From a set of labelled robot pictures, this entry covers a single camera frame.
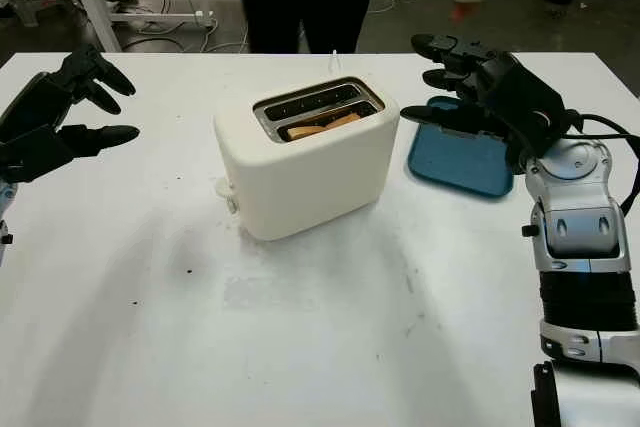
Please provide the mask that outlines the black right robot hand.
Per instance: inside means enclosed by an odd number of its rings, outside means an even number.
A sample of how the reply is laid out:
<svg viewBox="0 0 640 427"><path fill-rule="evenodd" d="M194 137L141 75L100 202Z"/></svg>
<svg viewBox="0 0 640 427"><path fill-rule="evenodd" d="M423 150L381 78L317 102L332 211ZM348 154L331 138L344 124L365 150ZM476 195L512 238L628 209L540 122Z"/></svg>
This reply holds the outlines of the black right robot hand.
<svg viewBox="0 0 640 427"><path fill-rule="evenodd" d="M450 35L415 34L411 37L414 51L434 63L438 69L422 74L425 84L453 92L456 107L408 106L400 115L420 124L435 125L456 134L476 136L486 134L506 145L506 163L515 175L525 173L522 144L505 122L483 106L475 84L476 70L496 53L481 43L467 42Z"/></svg>

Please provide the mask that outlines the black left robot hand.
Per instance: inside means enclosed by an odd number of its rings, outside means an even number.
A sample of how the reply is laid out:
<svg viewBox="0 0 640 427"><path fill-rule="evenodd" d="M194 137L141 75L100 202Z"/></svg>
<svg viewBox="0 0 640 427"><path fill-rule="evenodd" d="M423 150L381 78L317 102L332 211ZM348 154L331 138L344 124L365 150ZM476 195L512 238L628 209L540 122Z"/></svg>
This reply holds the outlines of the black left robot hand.
<svg viewBox="0 0 640 427"><path fill-rule="evenodd" d="M1 114L1 141L7 143L43 127L76 157L96 156L103 149L128 143L139 136L138 128L63 124L70 108L84 100L111 115L120 114L111 91L131 96L136 89L95 47L83 45L66 56L57 71L38 73L19 92Z"/></svg>

